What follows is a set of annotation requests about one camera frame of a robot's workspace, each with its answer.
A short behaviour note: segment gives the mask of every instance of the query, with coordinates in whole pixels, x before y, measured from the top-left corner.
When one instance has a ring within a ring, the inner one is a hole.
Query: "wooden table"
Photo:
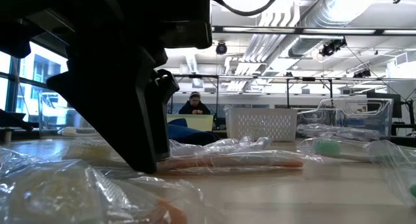
[[[35,156],[52,156],[65,140],[15,142],[9,148]],[[271,148],[295,150],[295,143]],[[389,190],[370,163],[333,160],[306,164],[303,170],[223,175],[158,174],[185,179],[201,188],[207,202],[226,214],[227,223],[416,223],[414,209]]]

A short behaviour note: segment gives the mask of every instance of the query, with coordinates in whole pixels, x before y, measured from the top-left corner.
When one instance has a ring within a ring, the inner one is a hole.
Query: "white plastic basket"
[[[296,114],[292,109],[230,108],[227,109],[227,136],[253,140],[269,137],[273,141],[293,142],[296,137]]]

